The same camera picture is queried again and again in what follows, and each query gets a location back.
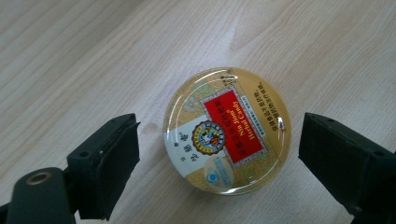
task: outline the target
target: gold tin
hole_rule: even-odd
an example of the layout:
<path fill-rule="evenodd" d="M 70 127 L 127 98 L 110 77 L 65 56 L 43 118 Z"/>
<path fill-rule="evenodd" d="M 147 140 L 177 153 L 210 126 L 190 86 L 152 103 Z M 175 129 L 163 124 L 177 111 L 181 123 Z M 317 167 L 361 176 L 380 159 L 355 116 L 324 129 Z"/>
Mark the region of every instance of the gold tin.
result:
<path fill-rule="evenodd" d="M 196 188 L 235 195 L 270 181 L 286 161 L 288 109 L 261 77 L 214 68 L 190 78 L 172 98 L 164 142 L 178 172 Z"/>

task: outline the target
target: wood grain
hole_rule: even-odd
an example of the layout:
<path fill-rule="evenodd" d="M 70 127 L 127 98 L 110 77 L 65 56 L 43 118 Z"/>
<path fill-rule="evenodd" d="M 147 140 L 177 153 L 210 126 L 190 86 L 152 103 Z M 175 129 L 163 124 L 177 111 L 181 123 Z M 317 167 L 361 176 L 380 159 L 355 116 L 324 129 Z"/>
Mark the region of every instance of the wood grain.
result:
<path fill-rule="evenodd" d="M 282 171 L 235 197 L 190 186 L 163 145 L 173 93 L 219 66 L 265 78 L 292 119 Z M 103 123 L 134 112 L 141 162 L 109 223 L 349 223 L 297 158 L 304 112 L 393 152 L 395 96 L 393 0 L 0 1 L 0 204 L 21 176 L 66 167 Z"/>

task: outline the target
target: light wood surface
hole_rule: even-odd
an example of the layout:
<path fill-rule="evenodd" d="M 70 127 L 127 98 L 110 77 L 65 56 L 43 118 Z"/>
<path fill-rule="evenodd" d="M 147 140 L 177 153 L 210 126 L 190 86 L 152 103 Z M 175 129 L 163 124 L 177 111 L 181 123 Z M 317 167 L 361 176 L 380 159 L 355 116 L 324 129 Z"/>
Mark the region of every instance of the light wood surface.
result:
<path fill-rule="evenodd" d="M 292 121 L 278 176 L 233 197 L 192 187 L 163 144 L 173 93 L 220 66 L 265 78 Z M 395 99 L 394 0 L 1 1 L 0 204 L 20 177 L 65 168 L 106 121 L 136 113 L 141 162 L 109 223 L 350 223 L 298 159 L 304 112 L 394 152 Z"/>

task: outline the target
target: round tin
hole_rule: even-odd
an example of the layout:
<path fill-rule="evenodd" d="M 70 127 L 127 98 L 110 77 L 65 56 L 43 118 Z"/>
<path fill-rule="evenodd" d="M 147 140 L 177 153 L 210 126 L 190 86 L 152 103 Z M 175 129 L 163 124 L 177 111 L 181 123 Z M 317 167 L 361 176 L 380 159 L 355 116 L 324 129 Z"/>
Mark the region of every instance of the round tin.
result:
<path fill-rule="evenodd" d="M 164 142 L 196 188 L 235 195 L 268 183 L 290 148 L 288 110 L 275 89 L 240 68 L 215 68 L 185 82 L 164 119 Z"/>

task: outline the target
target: circular emblem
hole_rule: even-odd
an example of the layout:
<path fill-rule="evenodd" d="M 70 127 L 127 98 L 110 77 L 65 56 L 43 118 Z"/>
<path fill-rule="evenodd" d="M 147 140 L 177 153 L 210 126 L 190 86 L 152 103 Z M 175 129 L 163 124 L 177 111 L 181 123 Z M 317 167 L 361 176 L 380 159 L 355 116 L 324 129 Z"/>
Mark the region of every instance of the circular emblem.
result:
<path fill-rule="evenodd" d="M 224 147 L 225 134 L 220 125 L 207 120 L 195 126 L 192 143 L 202 154 L 216 154 Z"/>

